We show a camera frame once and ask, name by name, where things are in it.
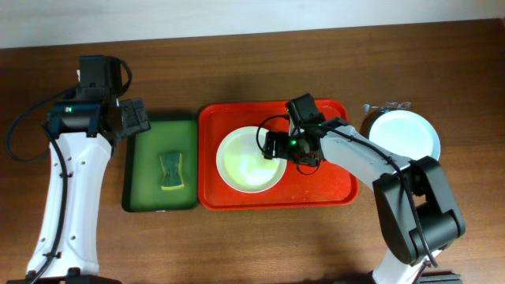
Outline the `yellow green sponge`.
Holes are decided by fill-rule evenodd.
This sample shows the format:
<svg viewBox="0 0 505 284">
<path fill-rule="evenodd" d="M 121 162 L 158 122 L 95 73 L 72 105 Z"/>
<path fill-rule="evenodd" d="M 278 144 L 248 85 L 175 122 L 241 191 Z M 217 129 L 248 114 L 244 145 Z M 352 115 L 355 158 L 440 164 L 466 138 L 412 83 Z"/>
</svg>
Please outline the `yellow green sponge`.
<svg viewBox="0 0 505 284">
<path fill-rule="evenodd" d="M 180 152 L 168 152 L 162 154 L 159 159 L 163 171 L 161 189 L 182 189 L 185 186 L 182 177 L 182 154 Z"/>
</svg>

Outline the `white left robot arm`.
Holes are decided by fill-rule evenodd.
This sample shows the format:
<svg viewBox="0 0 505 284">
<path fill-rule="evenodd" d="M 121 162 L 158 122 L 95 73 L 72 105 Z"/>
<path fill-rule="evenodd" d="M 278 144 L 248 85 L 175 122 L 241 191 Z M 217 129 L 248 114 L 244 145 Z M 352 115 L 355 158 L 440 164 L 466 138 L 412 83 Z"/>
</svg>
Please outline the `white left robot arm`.
<svg viewBox="0 0 505 284">
<path fill-rule="evenodd" d="M 38 244 L 23 283 L 110 283 L 99 275 L 100 192 L 118 140 L 150 130 L 141 99 L 66 100 L 43 124 L 50 184 Z"/>
</svg>

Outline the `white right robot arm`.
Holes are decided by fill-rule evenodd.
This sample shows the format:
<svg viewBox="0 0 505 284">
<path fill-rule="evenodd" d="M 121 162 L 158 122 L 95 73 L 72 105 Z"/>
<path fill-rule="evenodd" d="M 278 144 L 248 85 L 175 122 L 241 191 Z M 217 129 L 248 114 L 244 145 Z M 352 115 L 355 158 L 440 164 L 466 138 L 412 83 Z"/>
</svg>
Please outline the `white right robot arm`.
<svg viewBox="0 0 505 284">
<path fill-rule="evenodd" d="M 288 132 L 270 131 L 256 144 L 264 158 L 305 166 L 329 162 L 342 167 L 374 193 L 387 245 L 366 283 L 460 283 L 454 273 L 426 274 L 436 254 L 466 232 L 466 224 L 440 163 L 410 159 L 364 138 L 347 121 L 324 116 L 294 118 Z"/>
</svg>

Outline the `cream white plate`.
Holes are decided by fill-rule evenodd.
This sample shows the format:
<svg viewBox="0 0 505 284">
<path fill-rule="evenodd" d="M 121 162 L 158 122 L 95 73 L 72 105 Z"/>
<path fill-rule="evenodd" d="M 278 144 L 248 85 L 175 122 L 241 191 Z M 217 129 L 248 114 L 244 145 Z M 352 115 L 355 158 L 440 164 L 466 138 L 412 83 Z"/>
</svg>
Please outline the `cream white plate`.
<svg viewBox="0 0 505 284">
<path fill-rule="evenodd" d="M 216 153 L 219 176 L 227 185 L 244 193 L 265 192 L 276 185 L 287 168 L 284 159 L 266 159 L 256 138 L 265 142 L 267 130 L 257 126 L 235 129 L 220 143 Z"/>
</svg>

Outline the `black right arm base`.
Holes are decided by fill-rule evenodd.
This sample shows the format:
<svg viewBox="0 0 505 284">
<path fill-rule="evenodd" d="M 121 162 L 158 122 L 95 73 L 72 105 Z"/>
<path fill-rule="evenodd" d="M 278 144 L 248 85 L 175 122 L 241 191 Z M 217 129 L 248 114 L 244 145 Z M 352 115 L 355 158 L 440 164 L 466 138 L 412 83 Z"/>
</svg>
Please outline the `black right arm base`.
<svg viewBox="0 0 505 284">
<path fill-rule="evenodd" d="M 422 275 L 416 284 L 462 284 L 460 274 Z"/>
</svg>

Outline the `green plastic tray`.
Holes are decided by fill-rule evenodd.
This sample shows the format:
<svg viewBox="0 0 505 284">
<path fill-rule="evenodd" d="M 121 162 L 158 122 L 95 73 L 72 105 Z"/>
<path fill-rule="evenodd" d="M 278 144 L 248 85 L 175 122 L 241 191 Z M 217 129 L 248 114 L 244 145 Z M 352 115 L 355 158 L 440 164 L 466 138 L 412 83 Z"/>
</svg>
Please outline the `green plastic tray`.
<svg viewBox="0 0 505 284">
<path fill-rule="evenodd" d="M 198 204 L 198 123 L 194 113 L 151 114 L 151 129 L 128 139 L 122 208 L 127 212 L 189 210 Z M 162 190 L 159 157 L 182 154 L 185 186 Z"/>
</svg>

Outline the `red plastic tray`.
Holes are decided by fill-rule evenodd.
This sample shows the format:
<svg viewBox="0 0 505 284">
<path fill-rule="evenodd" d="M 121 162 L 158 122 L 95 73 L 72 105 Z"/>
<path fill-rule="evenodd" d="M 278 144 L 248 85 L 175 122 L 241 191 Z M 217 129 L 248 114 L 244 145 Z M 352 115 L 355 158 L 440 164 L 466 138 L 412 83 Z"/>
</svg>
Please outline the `red plastic tray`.
<svg viewBox="0 0 505 284">
<path fill-rule="evenodd" d="M 298 172 L 288 163 L 272 188 L 259 193 L 239 192 L 219 175 L 216 155 L 222 140 L 244 126 L 258 126 L 264 119 L 286 114 L 284 101 L 220 103 L 206 106 L 199 115 L 198 198 L 211 211 L 276 209 L 285 207 L 333 207 L 352 203 L 359 192 L 358 180 L 343 168 L 324 162 L 309 172 Z"/>
</svg>

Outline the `light blue plate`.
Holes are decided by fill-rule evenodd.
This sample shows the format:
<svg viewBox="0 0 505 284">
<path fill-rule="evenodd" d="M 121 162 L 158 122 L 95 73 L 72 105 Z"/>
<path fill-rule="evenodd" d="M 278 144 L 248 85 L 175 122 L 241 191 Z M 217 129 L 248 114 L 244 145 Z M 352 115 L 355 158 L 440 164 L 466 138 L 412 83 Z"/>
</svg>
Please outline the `light blue plate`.
<svg viewBox="0 0 505 284">
<path fill-rule="evenodd" d="M 368 139 L 397 155 L 414 160 L 440 159 L 441 143 L 435 128 L 425 118 L 408 110 L 381 114 L 371 125 Z"/>
</svg>

